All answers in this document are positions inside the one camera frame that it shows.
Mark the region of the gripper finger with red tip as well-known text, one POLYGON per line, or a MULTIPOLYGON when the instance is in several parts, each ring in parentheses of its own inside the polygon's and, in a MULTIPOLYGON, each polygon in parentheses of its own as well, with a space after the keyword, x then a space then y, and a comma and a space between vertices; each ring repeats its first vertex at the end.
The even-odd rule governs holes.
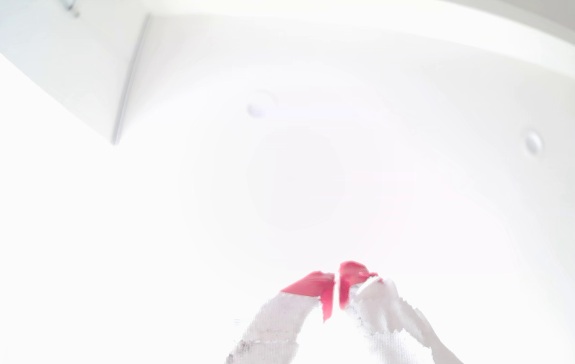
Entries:
POLYGON ((339 267, 340 308, 356 324, 375 363, 461 363, 394 281, 355 261, 339 267))
POLYGON ((264 303, 245 328, 225 363, 291 363, 298 337, 315 310, 332 316, 335 274, 313 271, 264 303))

